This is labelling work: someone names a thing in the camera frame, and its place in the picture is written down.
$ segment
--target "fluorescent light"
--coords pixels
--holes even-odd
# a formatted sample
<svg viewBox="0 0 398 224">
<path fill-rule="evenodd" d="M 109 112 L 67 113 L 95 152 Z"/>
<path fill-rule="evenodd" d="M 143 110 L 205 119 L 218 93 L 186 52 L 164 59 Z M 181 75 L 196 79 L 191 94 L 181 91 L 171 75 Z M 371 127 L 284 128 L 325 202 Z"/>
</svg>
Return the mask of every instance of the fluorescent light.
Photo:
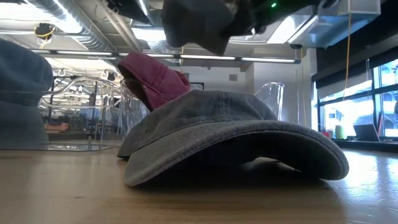
<svg viewBox="0 0 398 224">
<path fill-rule="evenodd" d="M 306 23 L 301 29 L 297 31 L 289 40 L 289 43 L 292 43 L 295 41 L 300 35 L 304 33 L 305 30 L 307 30 L 315 21 L 318 20 L 318 15 L 314 16 L 308 23 Z"/>
<path fill-rule="evenodd" d="M 145 16 L 148 16 L 148 10 L 147 10 L 147 8 L 145 6 L 144 1 L 143 0 L 139 0 L 139 4 L 140 4 L 140 6 L 141 6 L 140 8 L 144 12 Z"/>
<path fill-rule="evenodd" d="M 280 59 L 280 58 L 252 58 L 243 57 L 244 62 L 275 62 L 275 63 L 294 63 L 295 60 L 292 59 Z"/>
<path fill-rule="evenodd" d="M 49 50 L 31 50 L 33 51 L 33 53 L 37 53 L 37 54 L 51 54 L 51 52 Z"/>
<path fill-rule="evenodd" d="M 267 40 L 268 44 L 284 44 L 295 32 L 295 22 L 292 16 L 286 17 L 283 22 L 280 23 L 278 28 L 272 36 Z"/>
<path fill-rule="evenodd" d="M 211 55 L 181 55 L 184 59 L 208 59 L 208 60 L 235 60 L 235 57 L 211 56 Z"/>
<path fill-rule="evenodd" d="M 147 54 L 147 55 L 154 58 L 174 58 L 174 55 L 170 54 Z"/>
<path fill-rule="evenodd" d="M 166 40 L 166 35 L 162 29 L 140 29 L 132 28 L 134 35 L 139 40 L 160 41 Z"/>
<path fill-rule="evenodd" d="M 90 60 L 116 60 L 116 57 L 99 57 L 99 56 L 87 56 Z"/>
<path fill-rule="evenodd" d="M 69 50 L 58 50 L 58 54 L 66 55 L 90 55 L 90 56 L 112 56 L 110 52 L 84 52 L 84 51 L 69 51 Z"/>
</svg>

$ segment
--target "wooden table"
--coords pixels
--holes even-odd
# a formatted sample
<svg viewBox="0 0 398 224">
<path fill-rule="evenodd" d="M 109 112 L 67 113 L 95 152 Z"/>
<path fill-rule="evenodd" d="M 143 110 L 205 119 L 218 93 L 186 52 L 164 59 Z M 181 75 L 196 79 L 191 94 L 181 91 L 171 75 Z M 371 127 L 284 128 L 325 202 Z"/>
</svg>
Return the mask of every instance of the wooden table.
<svg viewBox="0 0 398 224">
<path fill-rule="evenodd" d="M 0 151 L 0 223 L 398 223 L 398 157 L 346 151 L 341 181 L 277 162 L 123 184 L 125 161 L 102 152 Z"/>
</svg>

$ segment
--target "baseball cap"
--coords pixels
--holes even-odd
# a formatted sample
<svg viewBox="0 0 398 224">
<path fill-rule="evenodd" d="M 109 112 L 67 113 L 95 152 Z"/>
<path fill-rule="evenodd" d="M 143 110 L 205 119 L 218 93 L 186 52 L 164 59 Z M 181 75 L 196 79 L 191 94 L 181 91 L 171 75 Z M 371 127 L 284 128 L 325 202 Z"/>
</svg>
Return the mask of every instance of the baseball cap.
<svg viewBox="0 0 398 224">
<path fill-rule="evenodd" d="M 169 69 L 156 59 L 139 52 L 129 53 L 119 62 L 122 76 L 129 90 L 152 111 L 166 102 L 190 91 L 188 78 Z"/>
<path fill-rule="evenodd" d="M 135 186 L 184 161 L 238 166 L 269 157 L 321 179 L 344 178 L 349 165 L 324 135 L 278 121 L 254 95 L 192 90 L 146 116 L 118 152 L 129 158 L 126 184 Z"/>
<path fill-rule="evenodd" d="M 51 65 L 42 56 L 0 39 L 0 148 L 30 149 L 48 142 L 38 109 L 52 84 Z"/>
</svg>

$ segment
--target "black object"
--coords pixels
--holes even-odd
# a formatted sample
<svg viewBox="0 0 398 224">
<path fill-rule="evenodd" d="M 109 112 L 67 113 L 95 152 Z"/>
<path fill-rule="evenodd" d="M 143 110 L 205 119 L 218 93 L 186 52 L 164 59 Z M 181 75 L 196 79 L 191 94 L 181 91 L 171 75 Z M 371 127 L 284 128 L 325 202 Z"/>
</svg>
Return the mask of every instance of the black object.
<svg viewBox="0 0 398 224">
<path fill-rule="evenodd" d="M 109 81 L 114 81 L 115 80 L 114 72 L 108 72 L 108 80 Z"/>
<path fill-rule="evenodd" d="M 182 47 L 191 42 L 223 55 L 229 37 L 220 33 L 233 21 L 233 15 L 220 0 L 166 0 L 162 23 L 167 42 Z"/>
<path fill-rule="evenodd" d="M 266 31 L 277 22 L 307 6 L 328 8 L 340 0 L 239 0 L 235 15 L 220 0 L 165 0 L 162 22 L 167 42 L 181 47 L 196 43 L 223 55 L 231 36 Z"/>
<path fill-rule="evenodd" d="M 35 28 L 35 35 L 42 40 L 50 40 L 52 37 L 54 27 L 48 23 L 40 23 Z"/>
<path fill-rule="evenodd" d="M 71 75 L 71 76 L 69 76 L 70 80 L 74 80 L 74 79 L 79 78 L 79 77 L 80 77 L 80 76 L 78 76 L 78 75 Z"/>
<path fill-rule="evenodd" d="M 373 124 L 354 125 L 354 130 L 359 141 L 380 141 Z"/>
<path fill-rule="evenodd" d="M 118 12 L 122 16 L 152 24 L 150 19 L 144 14 L 136 0 L 108 0 L 108 8 Z"/>
</svg>

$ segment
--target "wall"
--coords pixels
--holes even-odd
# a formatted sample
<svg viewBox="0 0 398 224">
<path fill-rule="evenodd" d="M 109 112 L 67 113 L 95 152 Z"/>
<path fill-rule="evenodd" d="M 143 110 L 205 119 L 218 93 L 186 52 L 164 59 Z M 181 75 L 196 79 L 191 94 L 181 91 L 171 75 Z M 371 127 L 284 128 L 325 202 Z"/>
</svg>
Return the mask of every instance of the wall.
<svg viewBox="0 0 398 224">
<path fill-rule="evenodd" d="M 205 84 L 205 90 L 222 90 L 245 92 L 246 74 L 240 71 L 240 68 L 222 68 L 222 67 L 170 67 L 171 69 L 189 73 L 190 82 L 202 82 Z M 229 74 L 237 74 L 236 82 L 229 81 Z"/>
<path fill-rule="evenodd" d="M 254 92 L 265 83 L 281 82 L 285 85 L 282 121 L 312 126 L 311 99 L 313 95 L 311 75 L 317 72 L 315 49 L 308 49 L 299 65 L 280 63 L 254 63 Z M 251 91 L 250 84 L 246 90 Z"/>
<path fill-rule="evenodd" d="M 311 128 L 316 122 L 312 115 L 313 85 L 311 76 L 317 72 L 315 49 L 308 49 L 299 65 L 282 63 L 253 63 L 246 73 L 240 68 L 213 67 L 171 67 L 190 74 L 190 82 L 205 83 L 205 90 L 223 90 L 255 93 L 268 82 L 285 85 L 282 107 L 282 121 L 298 123 Z M 238 81 L 229 81 L 229 74 L 237 74 Z"/>
</svg>

